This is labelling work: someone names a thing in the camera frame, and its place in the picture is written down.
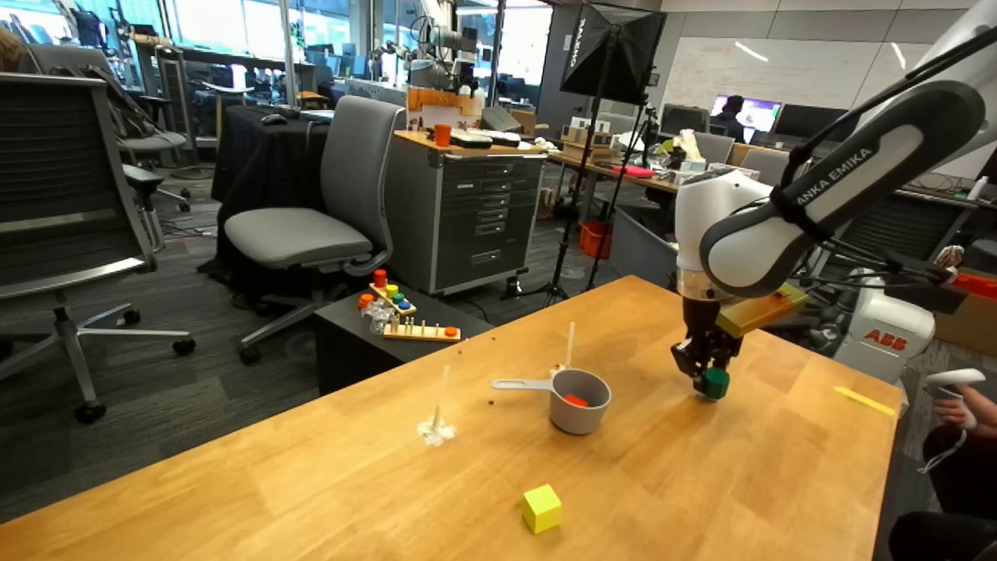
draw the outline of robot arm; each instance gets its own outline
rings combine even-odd
[[[805,253],[829,240],[829,232],[870,196],[897,189],[997,138],[995,40],[997,0],[979,0],[933,40],[918,68],[853,108],[876,106],[805,175],[771,189],[728,171],[680,189],[680,292],[689,334],[674,356],[703,395],[723,395],[723,369],[738,354],[738,340],[716,327],[723,302],[780,289],[799,268]]]

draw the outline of gray office chair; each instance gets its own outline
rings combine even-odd
[[[736,151],[732,138],[703,133],[703,131],[693,133],[693,144],[708,161],[728,161],[728,152]]]
[[[742,158],[742,169],[756,169],[756,181],[771,188],[782,181],[785,167],[788,167],[788,152],[767,151],[767,148],[746,148]]]
[[[114,76],[111,76],[111,68],[109,68],[109,63],[106,63],[106,58],[99,49],[30,43],[29,58],[30,58],[35,71],[44,71],[44,76],[86,76],[86,78],[93,78],[93,68],[96,68],[99,76],[106,76],[109,89],[117,89],[117,81],[114,81]],[[175,161],[179,161],[179,152],[193,152],[191,141],[183,133],[178,133],[178,131],[151,131],[151,133],[124,133],[120,131],[117,151],[128,152],[132,158],[137,152],[151,152],[151,155],[165,155],[169,152]],[[165,196],[165,199],[178,202],[183,211],[191,210],[191,193],[186,189],[156,188],[156,196]]]
[[[67,292],[139,271],[148,262],[139,215],[106,117],[104,81],[0,71],[0,302],[53,298],[53,334],[0,334],[0,382],[63,347],[81,388],[81,423],[106,406],[81,340],[175,340],[193,354],[191,331],[128,331],[139,316],[124,302],[86,321],[67,316]]]
[[[364,278],[393,256],[384,183],[393,131],[403,108],[364,98],[343,98],[320,155],[323,211],[250,210],[225,221],[228,240],[255,264],[308,268],[317,278]],[[302,325],[328,302],[313,283],[308,302],[240,340],[240,360],[259,363],[259,342]]]

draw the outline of orange object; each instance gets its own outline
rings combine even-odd
[[[437,126],[434,141],[437,141],[437,148],[448,148],[448,126]]]
[[[354,298],[354,310],[359,310],[359,313],[364,313],[369,302],[378,302],[378,298],[373,298],[373,292],[362,292],[362,298]]]
[[[609,227],[607,227],[607,224],[601,224],[601,221],[583,221],[580,249],[583,249],[585,256],[596,256],[601,238],[609,238]],[[601,256],[598,256],[598,260],[607,260],[607,256],[609,256],[609,240],[601,243]]]
[[[587,401],[576,393],[565,393],[565,401],[572,406],[572,409],[587,409]]]
[[[385,288],[385,268],[373,268],[369,283],[373,283],[373,288]]]
[[[972,298],[997,299],[997,278],[959,271],[954,288]]]

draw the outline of computer monitor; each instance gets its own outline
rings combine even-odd
[[[723,102],[725,102],[725,95],[713,98],[709,117],[720,117]],[[771,131],[780,113],[782,113],[782,102],[775,99],[744,98],[738,121],[750,131]]]

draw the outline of filing cabinet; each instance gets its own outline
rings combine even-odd
[[[437,151],[395,138],[385,178],[393,276],[422,292],[462,292],[526,264],[544,152]]]

